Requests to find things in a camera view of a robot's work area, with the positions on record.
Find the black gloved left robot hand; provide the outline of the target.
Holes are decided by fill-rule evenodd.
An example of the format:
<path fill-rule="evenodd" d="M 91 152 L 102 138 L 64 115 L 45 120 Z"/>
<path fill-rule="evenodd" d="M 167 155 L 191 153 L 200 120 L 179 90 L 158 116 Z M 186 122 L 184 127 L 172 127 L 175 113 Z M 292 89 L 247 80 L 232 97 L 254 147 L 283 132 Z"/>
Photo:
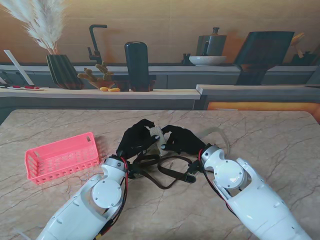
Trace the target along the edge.
<path fill-rule="evenodd" d="M 128 128 L 123 134 L 116 155 L 127 160 L 147 150 L 160 138 L 158 135 L 150 134 L 153 127 L 155 124 L 152 121 L 142 119 Z"/>

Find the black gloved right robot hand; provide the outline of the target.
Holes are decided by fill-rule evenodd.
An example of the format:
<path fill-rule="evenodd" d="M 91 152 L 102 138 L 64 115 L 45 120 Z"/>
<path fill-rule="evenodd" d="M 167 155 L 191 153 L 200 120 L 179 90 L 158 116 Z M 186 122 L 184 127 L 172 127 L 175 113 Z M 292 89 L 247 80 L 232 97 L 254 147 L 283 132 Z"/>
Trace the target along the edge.
<path fill-rule="evenodd" d="M 164 151 L 197 155 L 206 147 L 206 144 L 189 129 L 175 125 L 167 125 L 163 127 L 161 131 L 163 134 L 170 133 L 166 143 L 161 146 L 161 149 Z"/>

